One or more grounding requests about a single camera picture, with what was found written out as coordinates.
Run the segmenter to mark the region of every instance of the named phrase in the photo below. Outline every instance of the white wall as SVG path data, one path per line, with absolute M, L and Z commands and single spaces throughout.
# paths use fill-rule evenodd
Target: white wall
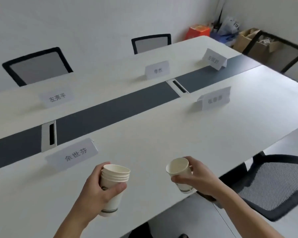
M 298 44 L 298 0 L 226 0 L 223 14 Z M 286 75 L 298 81 L 298 63 Z
M 0 91 L 17 85 L 2 63 L 60 47 L 74 72 L 132 56 L 131 39 L 209 21 L 218 0 L 0 0 Z

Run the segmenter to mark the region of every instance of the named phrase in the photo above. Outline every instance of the black slot opening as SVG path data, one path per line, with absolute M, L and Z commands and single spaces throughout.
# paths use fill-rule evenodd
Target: black slot opening
M 50 125 L 50 145 L 54 144 L 54 124 Z
M 183 92 L 183 93 L 186 93 L 186 91 L 184 90 L 183 87 L 181 87 L 180 84 L 178 84 L 175 80 L 173 81 L 173 83 Z

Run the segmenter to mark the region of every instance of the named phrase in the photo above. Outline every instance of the paper cup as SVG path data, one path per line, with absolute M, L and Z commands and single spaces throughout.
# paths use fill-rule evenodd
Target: paper cup
M 102 170 L 100 187 L 102 188 L 102 190 L 107 190 L 115 184 L 118 184 L 120 182 L 127 182 L 129 179 L 129 174 L 130 169 L 126 167 L 115 164 L 106 164 L 104 165 L 104 168 Z M 122 196 L 123 192 L 112 198 L 99 213 L 99 215 L 103 217 L 114 215 L 118 210 Z
M 175 175 L 192 175 L 189 161 L 186 158 L 177 158 L 172 160 L 166 167 L 167 173 L 172 177 Z M 186 184 L 177 184 L 182 193 L 188 194 L 193 191 L 193 187 Z

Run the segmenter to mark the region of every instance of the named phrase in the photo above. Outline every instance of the gray floor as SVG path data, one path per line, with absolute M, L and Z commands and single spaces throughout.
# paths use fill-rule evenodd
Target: gray floor
M 289 154 L 298 156 L 298 129 L 267 148 L 265 154 Z M 276 222 L 268 221 L 285 238 L 298 238 L 298 206 Z M 177 238 L 186 233 L 195 237 L 241 237 L 227 216 L 197 194 L 184 199 L 149 221 L 154 238 Z

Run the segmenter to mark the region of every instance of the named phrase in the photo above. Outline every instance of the name card reading 李杰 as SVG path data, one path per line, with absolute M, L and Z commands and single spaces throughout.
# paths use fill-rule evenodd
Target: name card reading 李杰
M 169 61 L 151 64 L 146 67 L 145 75 L 147 79 L 159 78 L 170 73 Z
M 218 54 L 217 52 L 207 49 L 207 51 L 204 54 L 203 60 L 206 60 L 207 63 L 215 68 L 216 70 L 220 70 L 221 67 L 225 67 L 227 65 L 227 58 Z
M 72 144 L 60 151 L 46 156 L 48 164 L 58 171 L 66 170 L 75 164 L 87 160 L 98 154 L 93 141 L 90 138 Z
M 74 100 L 73 91 L 69 86 L 57 88 L 47 93 L 39 94 L 40 100 L 46 108 L 51 108 Z
M 197 102 L 202 102 L 202 111 L 215 108 L 230 102 L 231 87 L 222 88 L 208 94 L 204 94 Z

